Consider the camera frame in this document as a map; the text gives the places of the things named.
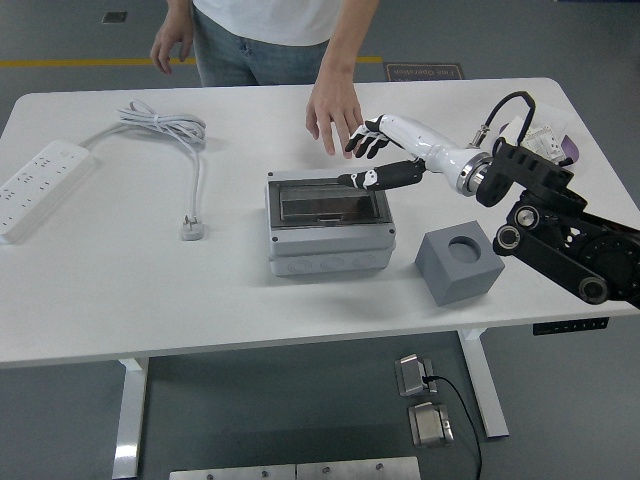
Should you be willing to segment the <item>person's left hand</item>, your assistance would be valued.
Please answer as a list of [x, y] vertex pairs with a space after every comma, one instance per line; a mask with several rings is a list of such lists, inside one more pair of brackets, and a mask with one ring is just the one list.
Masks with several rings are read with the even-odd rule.
[[360, 103], [349, 79], [320, 79], [315, 82], [306, 107], [306, 128], [314, 140], [321, 141], [328, 155], [347, 150], [351, 135], [362, 124]]

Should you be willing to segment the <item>person's right hand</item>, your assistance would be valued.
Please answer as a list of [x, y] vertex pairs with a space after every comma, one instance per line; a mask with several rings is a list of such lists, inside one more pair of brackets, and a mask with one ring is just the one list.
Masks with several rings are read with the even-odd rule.
[[177, 51], [177, 62], [184, 64], [190, 55], [192, 45], [193, 26], [191, 22], [167, 19], [155, 35], [150, 50], [150, 59], [162, 74], [171, 75], [173, 72], [172, 51]]

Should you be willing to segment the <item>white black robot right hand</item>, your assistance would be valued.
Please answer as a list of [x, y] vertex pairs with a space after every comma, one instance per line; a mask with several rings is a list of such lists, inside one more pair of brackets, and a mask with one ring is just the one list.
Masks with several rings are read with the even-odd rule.
[[340, 185], [363, 190], [389, 190], [416, 184], [426, 171], [445, 176], [458, 193], [471, 194], [471, 172], [481, 161], [480, 151], [460, 148], [434, 129], [410, 118], [381, 115], [367, 120], [351, 135], [346, 150], [356, 157], [373, 158], [394, 144], [409, 153], [409, 160], [337, 177]]

